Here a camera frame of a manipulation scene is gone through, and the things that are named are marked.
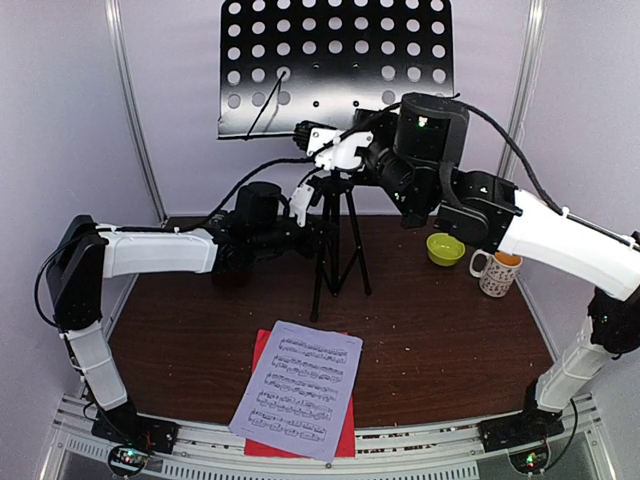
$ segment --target tripod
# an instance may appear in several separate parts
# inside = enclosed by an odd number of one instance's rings
[[[336,171],[332,171],[330,176],[317,181],[316,188],[323,200],[322,220],[333,224],[334,230],[332,234],[323,241],[316,259],[316,278],[313,290],[313,306],[311,308],[312,322],[318,321],[322,282],[324,281],[329,288],[329,292],[331,292],[334,297],[337,297],[356,260],[360,263],[364,293],[367,296],[372,293],[371,284],[369,283],[369,272],[367,271],[367,263],[364,257],[364,249],[362,247],[362,238],[360,237],[360,228],[358,227],[356,207],[353,201],[353,186],[354,182],[352,179],[342,178],[340,173]],[[344,272],[340,273],[340,198],[342,195],[347,199],[355,249],[350,260],[347,262]],[[329,255],[328,273],[325,269],[325,255],[327,253]]]

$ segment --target green bowl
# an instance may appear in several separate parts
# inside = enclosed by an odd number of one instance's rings
[[[446,233],[434,233],[427,238],[429,259],[441,267],[453,267],[464,257],[464,243]]]

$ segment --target tripod leg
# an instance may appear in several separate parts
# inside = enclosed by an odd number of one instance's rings
[[[334,188],[331,191],[329,204],[331,205],[331,223],[336,226],[336,232],[329,244],[331,249],[329,251],[331,256],[331,272],[329,274],[331,285],[329,285],[329,290],[331,290],[334,297],[337,297],[340,290],[340,193],[338,189],[340,174],[332,171],[331,177],[334,180]]]
[[[330,215],[330,202],[327,198],[324,199],[324,205],[322,206],[322,220],[325,222],[329,221]],[[319,309],[320,309],[320,294],[322,293],[322,281],[324,280],[324,257],[325,252],[327,250],[327,237],[322,242],[322,246],[320,247],[320,251],[318,252],[318,256],[316,257],[316,280],[315,285],[313,287],[313,304],[311,307],[311,315],[310,320],[312,322],[317,322],[319,317]]]
[[[351,220],[351,229],[353,230],[353,238],[356,242],[356,250],[358,252],[358,260],[360,261],[360,271],[362,272],[362,283],[364,284],[364,293],[369,296],[373,293],[371,290],[371,282],[369,282],[369,271],[367,270],[367,262],[364,258],[364,248],[362,246],[362,238],[360,237],[360,228],[358,227],[358,217],[356,216],[356,206],[353,201],[351,190],[347,190],[347,205],[349,207],[349,220]]]

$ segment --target sheet music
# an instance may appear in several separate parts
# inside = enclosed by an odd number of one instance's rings
[[[231,432],[331,462],[353,390],[362,340],[276,322]]]

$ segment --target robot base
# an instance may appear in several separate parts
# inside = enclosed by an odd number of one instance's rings
[[[551,413],[538,409],[535,400],[537,384],[535,380],[527,387],[522,412],[478,424],[485,452],[540,442],[564,432],[562,412]]]
[[[146,448],[147,439],[142,438],[133,442],[133,447],[140,451],[152,450],[158,453],[171,454],[173,445],[178,436],[178,425],[167,420],[158,420],[156,418],[148,418],[137,416],[136,425],[141,432],[149,432],[151,446]],[[91,434],[98,438],[104,438],[114,443],[127,444],[127,439],[119,433],[115,432],[104,419],[102,413],[98,412],[96,420],[91,428]]]
[[[532,421],[524,413],[508,417],[486,420],[478,424],[480,439],[485,452],[509,449],[543,441],[547,437],[560,435],[564,425],[559,418],[555,421]]]

